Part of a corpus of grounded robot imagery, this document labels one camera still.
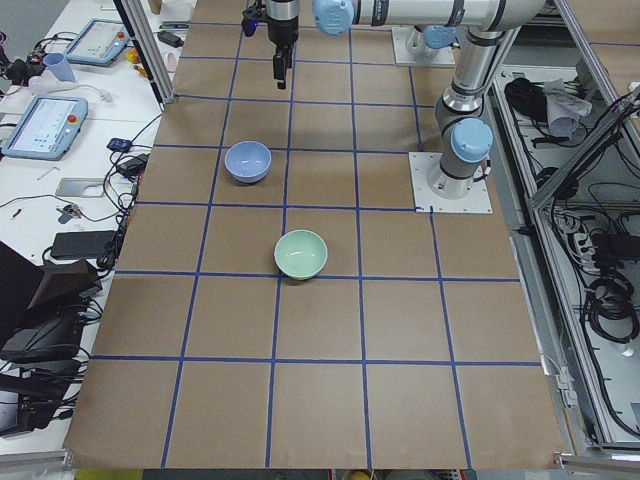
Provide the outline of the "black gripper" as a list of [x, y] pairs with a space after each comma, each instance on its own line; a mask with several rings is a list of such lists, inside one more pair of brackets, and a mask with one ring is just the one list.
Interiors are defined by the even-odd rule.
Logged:
[[292, 68], [292, 46], [298, 39], [299, 1], [266, 0], [268, 38], [277, 47], [272, 57], [273, 77], [279, 90], [285, 89]]

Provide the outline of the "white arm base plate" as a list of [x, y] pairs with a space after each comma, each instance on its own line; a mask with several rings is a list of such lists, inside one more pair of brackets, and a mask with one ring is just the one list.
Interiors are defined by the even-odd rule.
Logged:
[[456, 180], [441, 170], [439, 152], [410, 152], [408, 158], [417, 213], [493, 213], [481, 167], [471, 178]]

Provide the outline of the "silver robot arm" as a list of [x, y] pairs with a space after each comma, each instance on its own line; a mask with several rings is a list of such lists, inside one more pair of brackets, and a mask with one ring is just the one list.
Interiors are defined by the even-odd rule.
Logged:
[[430, 189], [451, 200], [464, 198], [483, 180], [476, 170], [489, 161], [494, 136], [481, 119], [489, 73], [503, 33], [493, 27], [498, 1], [314, 1], [316, 26], [340, 35], [354, 25], [414, 25], [457, 28], [466, 39], [450, 85], [436, 103], [443, 140], [439, 164], [427, 174]]

